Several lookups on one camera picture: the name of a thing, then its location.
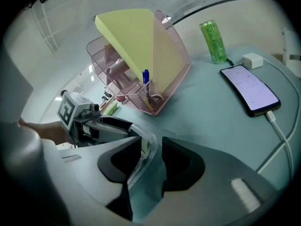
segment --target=mesh basket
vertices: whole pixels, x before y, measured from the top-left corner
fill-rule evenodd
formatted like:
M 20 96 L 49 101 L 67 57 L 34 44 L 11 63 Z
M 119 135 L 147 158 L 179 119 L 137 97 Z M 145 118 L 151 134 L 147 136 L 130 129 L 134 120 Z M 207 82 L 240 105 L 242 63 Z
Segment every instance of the mesh basket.
M 169 53 L 172 51 L 177 56 L 175 66 L 166 56 L 166 42 L 169 43 Z M 105 85 L 112 82 L 118 88 L 113 92 L 115 96 L 126 96 L 127 106 L 154 116 L 162 110 L 191 67 L 178 33 L 161 11 L 154 13 L 153 78 L 147 84 L 138 80 L 105 37 L 88 43 L 87 52 L 99 79 Z

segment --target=green can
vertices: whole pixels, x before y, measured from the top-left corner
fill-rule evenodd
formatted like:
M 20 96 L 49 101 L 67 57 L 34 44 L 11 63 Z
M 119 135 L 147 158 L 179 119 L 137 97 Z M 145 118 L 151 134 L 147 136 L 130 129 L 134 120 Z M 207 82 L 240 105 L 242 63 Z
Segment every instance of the green can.
M 216 22 L 214 20 L 210 20 L 200 24 L 199 26 L 205 37 L 213 63 L 221 64 L 226 62 L 227 54 Z

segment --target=desk surface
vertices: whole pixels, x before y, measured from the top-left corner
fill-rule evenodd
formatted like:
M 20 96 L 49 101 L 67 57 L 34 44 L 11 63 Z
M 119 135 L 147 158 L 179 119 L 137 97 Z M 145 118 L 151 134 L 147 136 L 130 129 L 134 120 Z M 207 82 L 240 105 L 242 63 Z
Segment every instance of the desk surface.
M 251 52 L 263 56 L 274 65 L 281 67 L 301 93 L 301 82 L 271 55 L 253 47 L 229 49 L 227 52 L 233 62 Z M 120 106 L 114 116 L 149 129 L 157 136 L 158 142 L 161 142 L 162 136 L 191 141 L 230 153 L 252 169 L 257 170 L 268 155 L 280 146 L 281 139 L 265 116 L 251 118 L 246 114 L 235 92 L 219 74 L 221 69 L 227 67 L 229 67 L 228 63 L 212 64 L 209 53 L 201 55 L 199 59 L 192 61 L 192 67 L 187 76 L 157 117 L 127 106 Z M 280 99 L 281 107 L 274 114 L 278 126 L 285 135 L 288 135 L 293 128 L 297 112 L 296 92 L 282 73 L 266 61 L 262 67 L 256 68 L 252 72 L 266 83 Z M 297 123 L 296 132 L 301 130 L 301 121 Z M 300 161 L 301 134 L 295 133 L 290 144 L 296 169 Z M 161 151 L 156 156 L 141 180 L 147 182 L 148 187 L 155 187 L 160 191 L 161 182 L 166 177 L 165 166 L 159 158 Z M 150 175 L 155 177 L 151 180 L 152 185 L 146 179 L 147 175 L 148 178 Z M 278 153 L 262 172 L 262 175 L 276 189 L 287 185 L 289 172 L 284 150 Z M 139 188 L 134 190 L 133 199 L 141 197 L 143 194 L 154 202 L 159 200 L 158 194 L 147 195 L 147 189 L 144 192 L 139 192 Z

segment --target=person's hand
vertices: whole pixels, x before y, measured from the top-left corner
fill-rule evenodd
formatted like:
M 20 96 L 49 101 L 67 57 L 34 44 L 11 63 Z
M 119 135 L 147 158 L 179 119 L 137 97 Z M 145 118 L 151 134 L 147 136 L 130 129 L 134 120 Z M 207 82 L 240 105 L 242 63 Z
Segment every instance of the person's hand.
M 21 126 L 26 126 L 38 133 L 40 138 L 54 141 L 56 145 L 68 142 L 74 144 L 71 140 L 68 130 L 61 121 L 55 121 L 46 124 L 26 123 L 22 118 L 19 121 Z

